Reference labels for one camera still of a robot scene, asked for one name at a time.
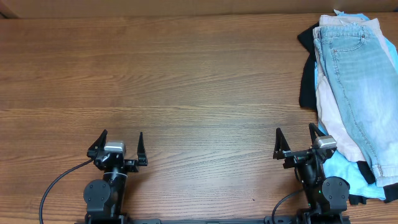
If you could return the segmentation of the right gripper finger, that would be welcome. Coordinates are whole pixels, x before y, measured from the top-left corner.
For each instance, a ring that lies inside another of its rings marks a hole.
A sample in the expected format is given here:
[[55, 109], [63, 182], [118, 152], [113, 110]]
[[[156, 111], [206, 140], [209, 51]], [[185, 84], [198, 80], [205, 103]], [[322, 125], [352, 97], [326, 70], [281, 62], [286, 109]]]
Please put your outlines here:
[[310, 137], [312, 140], [312, 144], [315, 142], [316, 138], [325, 136], [325, 134], [318, 128], [314, 123], [310, 123], [308, 125], [310, 131]]
[[275, 153], [285, 153], [285, 152], [290, 152], [290, 147], [287, 143], [287, 140], [280, 128], [276, 129], [276, 136], [275, 136], [275, 148], [274, 148]]

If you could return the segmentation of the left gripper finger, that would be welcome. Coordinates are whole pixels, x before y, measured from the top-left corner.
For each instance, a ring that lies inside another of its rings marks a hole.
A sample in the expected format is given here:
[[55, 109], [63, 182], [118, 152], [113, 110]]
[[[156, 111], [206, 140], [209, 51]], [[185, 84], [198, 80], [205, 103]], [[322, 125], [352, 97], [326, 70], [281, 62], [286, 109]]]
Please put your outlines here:
[[146, 160], [146, 150], [144, 147], [143, 132], [140, 132], [140, 136], [139, 136], [139, 142], [137, 145], [137, 158], [139, 161]]
[[104, 148], [106, 144], [107, 134], [108, 131], [104, 129], [98, 139], [88, 148], [88, 152], [97, 152], [98, 150]]

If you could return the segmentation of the light blue denim shorts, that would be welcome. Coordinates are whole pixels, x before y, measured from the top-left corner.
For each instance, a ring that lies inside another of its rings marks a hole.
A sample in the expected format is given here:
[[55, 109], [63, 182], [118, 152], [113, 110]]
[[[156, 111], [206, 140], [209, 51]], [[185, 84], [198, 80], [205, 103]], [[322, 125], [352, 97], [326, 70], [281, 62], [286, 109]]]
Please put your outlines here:
[[376, 185], [397, 183], [396, 69], [370, 27], [323, 26], [314, 34], [346, 132]]

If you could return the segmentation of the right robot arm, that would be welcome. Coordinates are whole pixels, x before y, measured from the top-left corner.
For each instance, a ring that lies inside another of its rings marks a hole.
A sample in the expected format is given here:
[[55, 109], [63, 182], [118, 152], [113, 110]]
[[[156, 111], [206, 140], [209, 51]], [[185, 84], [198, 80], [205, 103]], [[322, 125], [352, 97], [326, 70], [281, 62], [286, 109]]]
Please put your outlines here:
[[[273, 158], [283, 160], [284, 169], [293, 168], [296, 179], [302, 189], [281, 199], [271, 214], [272, 223], [293, 224], [335, 224], [349, 223], [349, 218], [342, 213], [347, 210], [350, 185], [337, 176], [327, 177], [323, 164], [336, 152], [336, 140], [331, 135], [323, 134], [318, 127], [308, 125], [312, 145], [302, 151], [292, 151], [280, 128], [276, 129]], [[308, 208], [297, 210], [292, 217], [277, 217], [278, 207], [286, 200], [304, 193]]]

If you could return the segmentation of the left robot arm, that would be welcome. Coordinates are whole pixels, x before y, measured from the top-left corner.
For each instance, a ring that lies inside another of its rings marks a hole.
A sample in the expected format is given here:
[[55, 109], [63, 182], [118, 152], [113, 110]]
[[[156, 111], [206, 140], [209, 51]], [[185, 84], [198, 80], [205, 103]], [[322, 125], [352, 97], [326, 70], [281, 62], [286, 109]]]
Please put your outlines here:
[[102, 179], [92, 180], [83, 191], [86, 202], [85, 224], [123, 224], [132, 219], [122, 212], [128, 173], [139, 172], [148, 165], [143, 134], [137, 145], [137, 159], [126, 159], [126, 146], [122, 141], [107, 141], [107, 131], [88, 148], [87, 156], [104, 172]]

